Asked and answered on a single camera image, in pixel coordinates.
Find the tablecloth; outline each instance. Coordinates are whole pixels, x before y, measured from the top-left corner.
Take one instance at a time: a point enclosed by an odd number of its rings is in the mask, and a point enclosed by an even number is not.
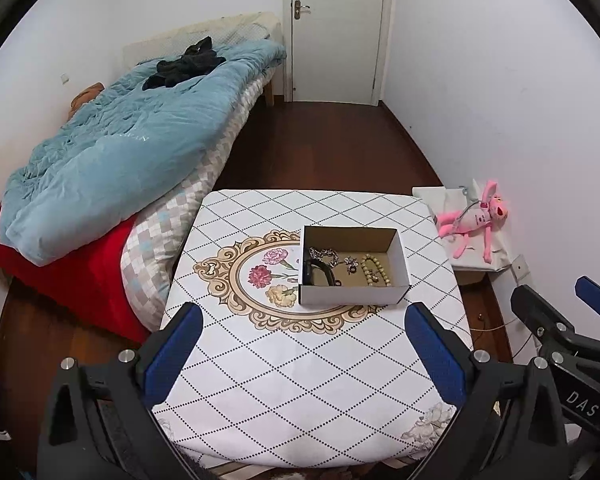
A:
[[[414,280],[398,305],[298,305],[304,225],[397,228]],[[222,190],[203,201],[176,269],[165,326],[186,301],[205,325],[165,403],[168,437],[203,464],[332,467],[426,453],[453,407],[404,334],[423,301],[471,347],[429,211],[411,196]]]

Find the necklace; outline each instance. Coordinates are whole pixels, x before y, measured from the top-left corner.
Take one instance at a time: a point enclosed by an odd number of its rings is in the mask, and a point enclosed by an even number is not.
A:
[[[371,254],[365,254],[365,257],[362,258],[361,267],[362,267],[362,271],[365,273],[366,284],[368,286],[374,286],[374,283],[377,283],[380,281],[380,278],[378,278],[378,275],[374,272],[371,272],[371,270],[369,270],[369,268],[366,266],[366,263],[368,261],[373,262],[373,264],[378,269],[380,276],[382,276],[382,279],[384,280],[384,286],[391,286],[391,280],[387,276],[387,273],[384,270],[384,267],[380,264],[380,261],[375,256],[371,256]]]
[[[316,249],[315,247],[309,247],[309,256],[312,258],[331,258],[330,262],[326,262],[328,266],[333,267],[338,265],[346,265],[347,272],[349,274],[355,274],[358,270],[358,261],[351,256],[347,256],[344,260],[340,261],[338,253],[333,249]]]

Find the pink panther plush toy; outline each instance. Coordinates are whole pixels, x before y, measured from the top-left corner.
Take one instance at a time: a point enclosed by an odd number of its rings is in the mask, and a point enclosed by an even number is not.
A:
[[[491,227],[502,223],[507,218],[509,211],[504,205],[502,198],[496,195],[497,182],[490,180],[484,188],[482,200],[470,204],[464,211],[451,211],[437,215],[438,234],[440,238],[461,234],[462,245],[453,254],[458,259],[464,253],[469,241],[469,233],[484,229],[484,261],[491,263]]]

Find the door frame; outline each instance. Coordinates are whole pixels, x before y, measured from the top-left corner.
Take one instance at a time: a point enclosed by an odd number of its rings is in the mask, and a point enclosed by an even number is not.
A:
[[[284,65],[284,93],[285,101],[293,101],[293,0],[282,0],[282,32],[286,44],[286,61]],[[394,0],[382,0],[382,17],[380,20],[380,37],[378,39],[378,58],[376,60],[375,85],[371,95],[371,104],[378,106],[384,79],[384,66],[387,58],[387,46],[389,43],[389,30],[391,25],[392,5]]]

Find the power socket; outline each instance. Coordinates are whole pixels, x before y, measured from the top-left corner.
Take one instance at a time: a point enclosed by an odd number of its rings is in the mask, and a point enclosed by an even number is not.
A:
[[[529,275],[529,266],[526,264],[526,260],[523,254],[520,254],[513,263],[511,264],[511,270],[513,275],[516,277],[516,281],[520,283],[526,276]]]

